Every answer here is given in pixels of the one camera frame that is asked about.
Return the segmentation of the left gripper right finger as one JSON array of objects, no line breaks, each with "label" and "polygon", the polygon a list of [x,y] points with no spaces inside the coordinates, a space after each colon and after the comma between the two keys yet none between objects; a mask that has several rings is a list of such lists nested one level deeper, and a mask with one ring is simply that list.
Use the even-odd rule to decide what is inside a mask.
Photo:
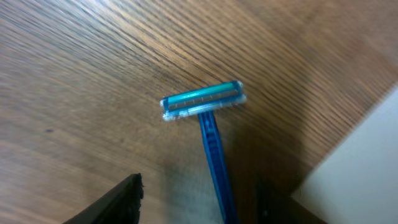
[{"label": "left gripper right finger", "polygon": [[258,224],[324,224],[289,195],[268,183],[257,186]]}]

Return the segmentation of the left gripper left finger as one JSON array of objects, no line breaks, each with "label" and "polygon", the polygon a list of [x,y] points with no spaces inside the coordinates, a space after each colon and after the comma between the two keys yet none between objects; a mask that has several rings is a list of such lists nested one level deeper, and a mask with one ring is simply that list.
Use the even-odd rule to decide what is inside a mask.
[{"label": "left gripper left finger", "polygon": [[143,197],[141,174],[131,174],[64,224],[138,224]]}]

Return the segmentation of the blue disposable razor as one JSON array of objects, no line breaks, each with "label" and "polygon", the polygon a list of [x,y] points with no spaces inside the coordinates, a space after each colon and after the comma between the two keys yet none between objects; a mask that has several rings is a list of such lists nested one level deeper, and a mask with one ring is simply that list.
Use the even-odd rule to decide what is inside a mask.
[{"label": "blue disposable razor", "polygon": [[238,215],[229,182],[222,140],[213,112],[245,102],[243,83],[237,80],[166,96],[160,100],[160,106],[163,108],[162,118],[165,121],[198,116],[203,147],[221,216],[223,222],[227,224],[237,223]]}]

